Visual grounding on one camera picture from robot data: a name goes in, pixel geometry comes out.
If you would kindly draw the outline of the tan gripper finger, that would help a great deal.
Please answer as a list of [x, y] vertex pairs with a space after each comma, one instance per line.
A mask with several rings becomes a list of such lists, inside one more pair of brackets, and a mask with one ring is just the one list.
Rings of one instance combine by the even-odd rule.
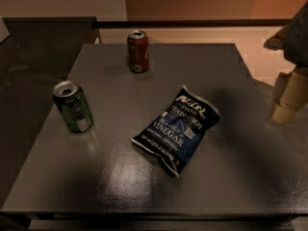
[[269, 121], [286, 124], [308, 103], [308, 68], [296, 66], [290, 73], [280, 72], [273, 89]]
[[264, 47], [269, 50], [283, 50], [285, 44], [285, 37], [286, 37], [287, 28], [281, 28], [275, 35], [268, 38], [265, 43]]

